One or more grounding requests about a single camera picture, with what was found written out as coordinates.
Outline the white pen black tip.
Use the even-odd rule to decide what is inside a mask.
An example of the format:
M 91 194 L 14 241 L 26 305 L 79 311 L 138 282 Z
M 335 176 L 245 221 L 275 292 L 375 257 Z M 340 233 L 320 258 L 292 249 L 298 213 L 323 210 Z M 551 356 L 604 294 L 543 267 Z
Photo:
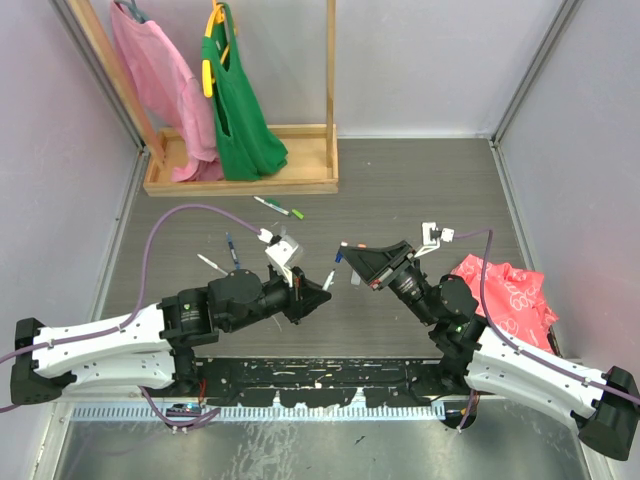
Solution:
M 335 273 L 336 273 L 336 269 L 332 269 L 330 271 L 330 273 L 328 274 L 327 278 L 325 279 L 323 286 L 322 286 L 322 290 L 323 291 L 328 291 L 330 286 L 333 283 L 333 279 L 335 277 Z

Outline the translucent highlighter body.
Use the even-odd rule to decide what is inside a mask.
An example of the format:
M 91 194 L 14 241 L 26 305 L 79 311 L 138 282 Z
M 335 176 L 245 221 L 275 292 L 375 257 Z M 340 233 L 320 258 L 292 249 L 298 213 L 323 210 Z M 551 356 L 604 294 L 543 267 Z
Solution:
M 361 283 L 361 279 L 360 279 L 358 273 L 355 270 L 352 271 L 351 278 L 350 278 L 350 283 L 353 286 L 359 286 L 360 283 Z

